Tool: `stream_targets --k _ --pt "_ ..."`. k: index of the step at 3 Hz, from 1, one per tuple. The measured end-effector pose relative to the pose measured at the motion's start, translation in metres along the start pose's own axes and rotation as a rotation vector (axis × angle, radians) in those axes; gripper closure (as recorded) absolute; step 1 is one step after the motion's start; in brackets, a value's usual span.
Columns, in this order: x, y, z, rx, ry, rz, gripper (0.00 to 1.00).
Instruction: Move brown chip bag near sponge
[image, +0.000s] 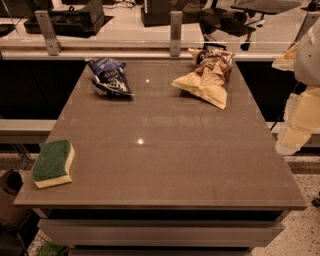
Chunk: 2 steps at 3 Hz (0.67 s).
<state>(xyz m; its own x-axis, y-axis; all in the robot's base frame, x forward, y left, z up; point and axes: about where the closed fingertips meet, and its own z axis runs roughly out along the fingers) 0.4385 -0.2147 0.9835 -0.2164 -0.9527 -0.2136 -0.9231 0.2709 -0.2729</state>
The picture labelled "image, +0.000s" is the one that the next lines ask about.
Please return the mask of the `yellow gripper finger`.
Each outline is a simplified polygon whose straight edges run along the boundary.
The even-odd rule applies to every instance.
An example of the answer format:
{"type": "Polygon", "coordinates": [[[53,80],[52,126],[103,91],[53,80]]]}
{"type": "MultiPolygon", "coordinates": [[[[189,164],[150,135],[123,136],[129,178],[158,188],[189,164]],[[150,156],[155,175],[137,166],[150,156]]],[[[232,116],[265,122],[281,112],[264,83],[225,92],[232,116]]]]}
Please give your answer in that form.
{"type": "Polygon", "coordinates": [[[291,93],[284,113],[284,126],[277,136],[275,150],[293,155],[320,128],[320,88],[308,86],[300,95],[291,93]]]}
{"type": "Polygon", "coordinates": [[[284,55],[277,58],[272,63],[272,67],[281,71],[293,71],[298,46],[299,44],[296,43],[292,47],[290,47],[284,55]]]}

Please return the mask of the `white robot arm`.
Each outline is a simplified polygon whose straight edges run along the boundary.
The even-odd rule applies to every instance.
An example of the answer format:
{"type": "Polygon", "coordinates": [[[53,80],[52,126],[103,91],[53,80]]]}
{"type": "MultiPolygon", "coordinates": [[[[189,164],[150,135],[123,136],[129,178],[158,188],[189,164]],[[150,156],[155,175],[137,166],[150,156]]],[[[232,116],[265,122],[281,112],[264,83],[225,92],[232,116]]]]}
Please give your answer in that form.
{"type": "Polygon", "coordinates": [[[310,28],[272,67],[293,71],[295,79],[306,86],[300,95],[290,94],[275,145],[279,154],[293,155],[320,128],[320,29],[310,28]]]}

